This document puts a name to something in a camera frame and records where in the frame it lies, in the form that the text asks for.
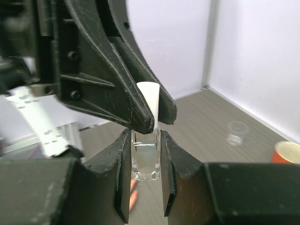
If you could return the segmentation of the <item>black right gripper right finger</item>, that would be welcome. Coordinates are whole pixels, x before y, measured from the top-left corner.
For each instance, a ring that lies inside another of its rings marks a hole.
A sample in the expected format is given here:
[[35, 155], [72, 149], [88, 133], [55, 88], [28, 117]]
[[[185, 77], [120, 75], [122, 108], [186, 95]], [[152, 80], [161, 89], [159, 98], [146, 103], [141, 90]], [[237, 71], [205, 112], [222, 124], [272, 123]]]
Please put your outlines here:
[[164, 216], [170, 225], [297, 225], [300, 166], [203, 163], [161, 133]]

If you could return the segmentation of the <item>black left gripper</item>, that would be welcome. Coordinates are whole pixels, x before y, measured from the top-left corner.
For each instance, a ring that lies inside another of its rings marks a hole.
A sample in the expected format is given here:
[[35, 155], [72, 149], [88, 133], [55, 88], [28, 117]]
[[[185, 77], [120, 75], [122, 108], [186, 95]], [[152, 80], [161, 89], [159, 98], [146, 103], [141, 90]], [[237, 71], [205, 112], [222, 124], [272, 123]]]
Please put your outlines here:
[[3, 0], [0, 92], [40, 86], [66, 107], [142, 134], [154, 117], [93, 0]]

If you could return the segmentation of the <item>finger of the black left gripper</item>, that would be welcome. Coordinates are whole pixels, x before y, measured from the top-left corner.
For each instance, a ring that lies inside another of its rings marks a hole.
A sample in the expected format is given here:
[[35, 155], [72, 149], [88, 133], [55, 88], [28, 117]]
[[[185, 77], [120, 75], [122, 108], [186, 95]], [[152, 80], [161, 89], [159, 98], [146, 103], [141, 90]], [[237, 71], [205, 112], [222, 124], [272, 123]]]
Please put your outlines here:
[[130, 29], [125, 0], [97, 0], [97, 10], [108, 40], [114, 44], [134, 81], [160, 84], [158, 121], [172, 125], [177, 118], [177, 106], [155, 76], [141, 53]]

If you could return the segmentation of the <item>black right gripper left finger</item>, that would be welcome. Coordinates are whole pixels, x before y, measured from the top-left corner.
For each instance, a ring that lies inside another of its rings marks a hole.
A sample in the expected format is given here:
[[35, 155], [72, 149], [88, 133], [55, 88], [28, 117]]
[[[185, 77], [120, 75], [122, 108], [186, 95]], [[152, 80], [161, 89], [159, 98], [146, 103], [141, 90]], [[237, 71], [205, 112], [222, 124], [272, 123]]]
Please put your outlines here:
[[73, 157], [0, 162], [3, 225], [123, 225], [129, 219], [131, 132], [82, 163]]

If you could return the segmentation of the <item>small nail polish bottle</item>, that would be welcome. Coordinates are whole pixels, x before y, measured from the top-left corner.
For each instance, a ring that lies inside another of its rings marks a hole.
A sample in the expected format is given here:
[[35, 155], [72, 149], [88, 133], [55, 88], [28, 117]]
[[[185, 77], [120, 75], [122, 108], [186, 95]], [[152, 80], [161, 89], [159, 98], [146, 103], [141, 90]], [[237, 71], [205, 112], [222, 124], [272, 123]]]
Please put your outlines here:
[[160, 178], [161, 132], [158, 127], [146, 135], [131, 131], [131, 158], [133, 180]]

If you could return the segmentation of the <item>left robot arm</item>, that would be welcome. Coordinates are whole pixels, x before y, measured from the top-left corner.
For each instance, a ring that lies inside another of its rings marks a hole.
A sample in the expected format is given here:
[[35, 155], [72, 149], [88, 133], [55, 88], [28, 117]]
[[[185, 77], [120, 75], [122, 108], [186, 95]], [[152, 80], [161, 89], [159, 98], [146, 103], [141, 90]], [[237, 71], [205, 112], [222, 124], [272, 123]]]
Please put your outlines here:
[[154, 109], [141, 91], [159, 83], [131, 32], [124, 0], [3, 0], [0, 93], [39, 137], [43, 155], [83, 154], [58, 132], [39, 98], [142, 134], [173, 124], [177, 107], [161, 86]]

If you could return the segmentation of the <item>person's bare hand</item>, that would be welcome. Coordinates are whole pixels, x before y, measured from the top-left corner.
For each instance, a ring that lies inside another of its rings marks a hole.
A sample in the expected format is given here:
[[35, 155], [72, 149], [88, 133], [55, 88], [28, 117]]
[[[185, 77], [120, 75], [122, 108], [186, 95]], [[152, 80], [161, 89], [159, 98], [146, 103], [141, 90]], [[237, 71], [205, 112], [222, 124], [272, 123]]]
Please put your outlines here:
[[131, 211], [136, 203], [138, 197], [138, 191], [135, 189], [137, 184], [136, 180], [131, 180], [130, 185], [130, 200], [129, 200], [129, 211]]

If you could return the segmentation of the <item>clear plastic cup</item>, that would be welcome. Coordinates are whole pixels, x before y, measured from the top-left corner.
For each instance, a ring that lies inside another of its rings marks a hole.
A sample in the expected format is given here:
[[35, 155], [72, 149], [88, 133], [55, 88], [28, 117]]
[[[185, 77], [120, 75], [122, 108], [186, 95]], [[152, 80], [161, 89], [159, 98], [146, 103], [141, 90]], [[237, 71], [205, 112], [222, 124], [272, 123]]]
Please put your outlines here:
[[250, 129], [248, 125], [240, 121], [231, 121], [227, 125], [227, 142], [230, 145], [242, 145], [244, 143], [245, 136], [249, 133]]

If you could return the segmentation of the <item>orange ceramic mug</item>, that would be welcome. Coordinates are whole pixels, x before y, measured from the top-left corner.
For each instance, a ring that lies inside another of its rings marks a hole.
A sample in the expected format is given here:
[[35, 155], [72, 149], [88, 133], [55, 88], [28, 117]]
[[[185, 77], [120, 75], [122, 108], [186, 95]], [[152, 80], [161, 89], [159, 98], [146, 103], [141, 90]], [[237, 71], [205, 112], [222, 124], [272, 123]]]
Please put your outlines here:
[[300, 145], [293, 142], [281, 141], [275, 145], [271, 162], [273, 163], [300, 163]]

